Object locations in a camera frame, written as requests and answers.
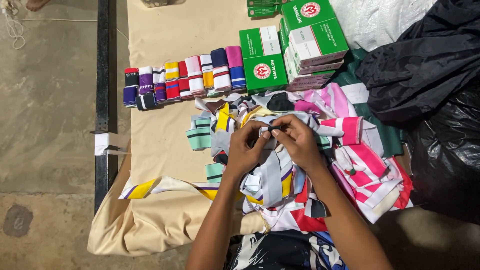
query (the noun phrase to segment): hand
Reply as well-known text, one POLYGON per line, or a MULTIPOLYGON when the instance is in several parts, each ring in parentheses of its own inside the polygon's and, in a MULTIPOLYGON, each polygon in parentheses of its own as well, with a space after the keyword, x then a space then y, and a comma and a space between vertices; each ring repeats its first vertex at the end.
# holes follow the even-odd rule
POLYGON ((272 135, 285 146, 292 161, 307 173, 319 166, 325 166, 313 138, 312 129, 294 114, 279 117, 271 125, 282 126, 282 130, 272 130, 272 135))
POLYGON ((270 138, 270 132, 265 131, 258 136, 261 127, 268 126, 260 121, 248 121, 241 129, 230 136, 230 147, 228 148, 228 165, 225 172, 242 177, 258 164, 262 149, 270 138), (251 141, 257 140, 250 148, 251 141))

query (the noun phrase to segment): concrete floor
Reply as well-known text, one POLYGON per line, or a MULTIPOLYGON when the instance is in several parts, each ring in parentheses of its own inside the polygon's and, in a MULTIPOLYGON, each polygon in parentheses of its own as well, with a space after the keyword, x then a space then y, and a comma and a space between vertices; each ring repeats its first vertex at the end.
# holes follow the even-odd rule
MULTIPOLYGON (((19 17, 95 20, 96 9, 95 0, 52 0, 36 13, 22 9, 19 17)), ((87 252, 96 23, 24 25, 27 44, 21 50, 12 48, 13 40, 0 27, 2 269, 183 269, 189 246, 139 258, 87 252)), ((118 28, 128 33, 126 0, 118 0, 118 28)), ((117 48, 121 97, 129 52, 120 35, 117 48)), ((120 103, 119 132, 130 132, 129 110, 120 103)), ((398 269, 480 268, 480 226, 413 208, 386 214, 372 229, 398 269)))

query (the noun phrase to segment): person's right hand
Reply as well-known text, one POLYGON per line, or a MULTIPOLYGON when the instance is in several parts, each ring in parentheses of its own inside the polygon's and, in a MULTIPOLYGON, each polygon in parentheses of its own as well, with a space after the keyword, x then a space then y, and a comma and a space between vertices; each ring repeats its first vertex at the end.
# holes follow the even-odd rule
POLYGON ((318 166, 324 166, 312 129, 294 114, 275 119, 272 126, 282 126, 282 130, 272 130, 272 135, 287 148, 292 160, 307 173, 318 166))

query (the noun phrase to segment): logo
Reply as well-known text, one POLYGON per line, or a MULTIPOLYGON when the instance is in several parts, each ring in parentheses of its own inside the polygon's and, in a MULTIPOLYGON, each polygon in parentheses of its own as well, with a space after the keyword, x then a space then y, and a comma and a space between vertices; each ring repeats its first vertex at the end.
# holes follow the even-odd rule
POLYGON ((303 17, 311 18, 318 15, 320 12, 320 5, 315 2, 306 3, 300 9, 300 13, 303 17))
POLYGON ((253 69, 253 75, 259 79, 266 79, 270 76, 270 67, 266 64, 258 64, 253 69))

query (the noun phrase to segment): bare foot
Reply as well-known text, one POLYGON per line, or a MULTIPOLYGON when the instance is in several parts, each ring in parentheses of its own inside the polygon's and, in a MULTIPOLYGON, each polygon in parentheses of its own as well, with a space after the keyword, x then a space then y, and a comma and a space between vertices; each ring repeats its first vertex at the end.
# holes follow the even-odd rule
POLYGON ((35 12, 41 7, 45 6, 45 4, 48 2, 50 2, 50 0, 28 0, 26 8, 35 12))

